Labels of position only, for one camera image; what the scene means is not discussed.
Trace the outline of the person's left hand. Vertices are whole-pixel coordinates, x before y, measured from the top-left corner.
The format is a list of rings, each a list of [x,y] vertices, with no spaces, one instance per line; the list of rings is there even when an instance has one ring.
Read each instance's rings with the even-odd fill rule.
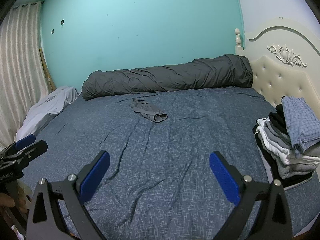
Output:
[[[24,197],[25,197],[24,191],[19,186],[18,186],[18,204],[15,204],[14,199],[8,196],[7,194],[1,193],[0,194],[1,214],[3,216],[5,215],[5,211],[4,211],[5,207],[14,207],[14,206],[17,206],[22,213],[27,213],[26,201]]]

